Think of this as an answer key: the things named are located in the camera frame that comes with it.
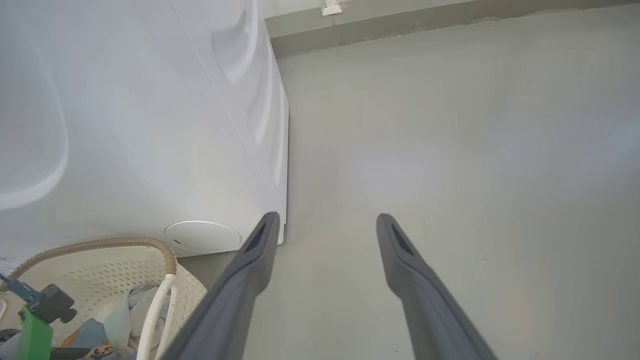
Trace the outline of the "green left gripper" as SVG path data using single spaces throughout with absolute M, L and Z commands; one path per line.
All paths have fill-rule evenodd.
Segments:
M 82 347 L 54 347 L 53 330 L 28 306 L 18 312 L 22 328 L 18 342 L 18 360 L 82 360 L 92 350 Z

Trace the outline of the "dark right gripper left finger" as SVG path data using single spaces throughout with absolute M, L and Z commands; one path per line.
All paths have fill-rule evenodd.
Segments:
M 258 221 L 162 360 L 241 360 L 255 301 L 269 285 L 281 230 L 278 212 Z

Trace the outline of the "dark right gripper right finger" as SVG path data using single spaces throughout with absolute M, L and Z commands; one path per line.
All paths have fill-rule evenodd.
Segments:
M 375 223 L 387 285 L 400 299 L 416 360 L 496 360 L 496 355 L 400 224 Z

